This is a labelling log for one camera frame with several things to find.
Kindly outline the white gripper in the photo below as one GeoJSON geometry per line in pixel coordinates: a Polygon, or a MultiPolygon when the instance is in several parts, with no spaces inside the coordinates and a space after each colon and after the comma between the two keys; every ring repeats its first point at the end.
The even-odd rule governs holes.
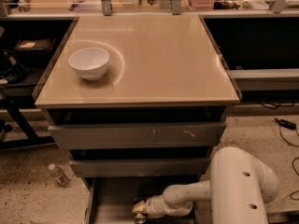
{"type": "Polygon", "coordinates": [[[146,213],[149,218],[164,217],[164,197],[162,195],[154,195],[146,201],[140,201],[133,206],[132,212],[134,215],[146,213]]]}

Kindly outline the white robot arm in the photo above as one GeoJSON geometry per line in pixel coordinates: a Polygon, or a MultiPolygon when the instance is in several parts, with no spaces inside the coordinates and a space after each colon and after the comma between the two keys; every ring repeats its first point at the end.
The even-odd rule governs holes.
{"type": "Polygon", "coordinates": [[[213,224],[269,224],[265,205],[278,196],[279,181],[265,163],[238,147],[218,150],[206,181],[171,185],[133,206],[144,218],[185,217],[195,202],[210,201],[213,224]]]}

